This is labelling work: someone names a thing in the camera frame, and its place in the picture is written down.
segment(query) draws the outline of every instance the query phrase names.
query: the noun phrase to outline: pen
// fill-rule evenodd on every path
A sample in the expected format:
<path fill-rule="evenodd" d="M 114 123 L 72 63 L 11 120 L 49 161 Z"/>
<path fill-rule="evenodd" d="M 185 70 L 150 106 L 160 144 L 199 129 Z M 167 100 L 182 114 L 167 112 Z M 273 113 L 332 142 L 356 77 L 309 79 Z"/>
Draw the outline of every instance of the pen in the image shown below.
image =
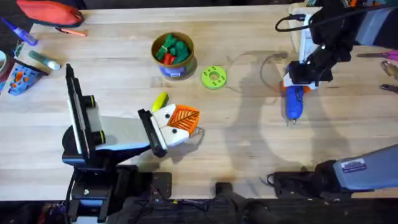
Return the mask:
<path fill-rule="evenodd" d="M 73 31 L 70 29 L 64 29 L 64 28 L 58 28 L 58 27 L 56 27 L 55 29 L 58 30 L 59 32 L 63 32 L 65 34 L 75 34 L 75 35 L 79 35 L 82 37 L 87 37 L 87 34 L 84 34 L 82 32 L 77 32 L 77 31 Z"/>

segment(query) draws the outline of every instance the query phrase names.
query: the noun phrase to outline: orange pouch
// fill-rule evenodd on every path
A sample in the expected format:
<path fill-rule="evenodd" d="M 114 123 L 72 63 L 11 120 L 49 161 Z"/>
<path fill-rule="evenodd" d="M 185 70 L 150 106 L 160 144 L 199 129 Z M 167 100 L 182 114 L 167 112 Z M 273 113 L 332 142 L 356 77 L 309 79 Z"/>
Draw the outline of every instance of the orange pouch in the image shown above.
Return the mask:
<path fill-rule="evenodd" d="M 78 27 L 85 20 L 81 12 L 52 1 L 17 0 L 20 9 L 35 23 L 54 27 Z"/>

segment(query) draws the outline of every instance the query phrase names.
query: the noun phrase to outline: orange 3d printed part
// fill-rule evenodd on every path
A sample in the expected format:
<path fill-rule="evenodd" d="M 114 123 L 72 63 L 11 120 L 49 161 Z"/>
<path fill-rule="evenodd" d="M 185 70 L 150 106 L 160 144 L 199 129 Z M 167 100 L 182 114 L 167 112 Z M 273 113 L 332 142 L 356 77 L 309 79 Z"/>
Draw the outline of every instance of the orange 3d printed part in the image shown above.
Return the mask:
<path fill-rule="evenodd" d="M 167 123 L 168 126 L 193 133 L 199 121 L 199 111 L 185 105 L 176 105 L 176 109 Z"/>

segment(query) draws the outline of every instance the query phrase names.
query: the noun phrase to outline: purple pen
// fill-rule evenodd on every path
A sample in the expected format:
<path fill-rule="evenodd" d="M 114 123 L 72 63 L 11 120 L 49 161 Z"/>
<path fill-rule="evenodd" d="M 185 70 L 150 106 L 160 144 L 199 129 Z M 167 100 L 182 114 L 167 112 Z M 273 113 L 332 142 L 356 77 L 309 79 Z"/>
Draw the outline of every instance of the purple pen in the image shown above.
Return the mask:
<path fill-rule="evenodd" d="M 1 18 L 2 22 L 5 23 L 19 38 L 27 42 L 31 46 L 35 46 L 37 44 L 37 39 L 30 35 L 28 32 L 24 31 L 23 29 L 14 26 L 3 17 Z"/>

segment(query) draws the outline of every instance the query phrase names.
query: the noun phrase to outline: white label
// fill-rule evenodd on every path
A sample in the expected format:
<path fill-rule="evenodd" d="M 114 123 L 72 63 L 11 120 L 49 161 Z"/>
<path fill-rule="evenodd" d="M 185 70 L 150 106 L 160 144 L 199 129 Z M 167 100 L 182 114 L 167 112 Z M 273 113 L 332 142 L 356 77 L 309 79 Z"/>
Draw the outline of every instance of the white label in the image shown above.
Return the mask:
<path fill-rule="evenodd" d="M 341 168 L 343 169 L 343 172 L 354 172 L 366 169 L 366 164 L 364 159 L 359 158 L 353 159 L 351 161 L 342 162 Z"/>

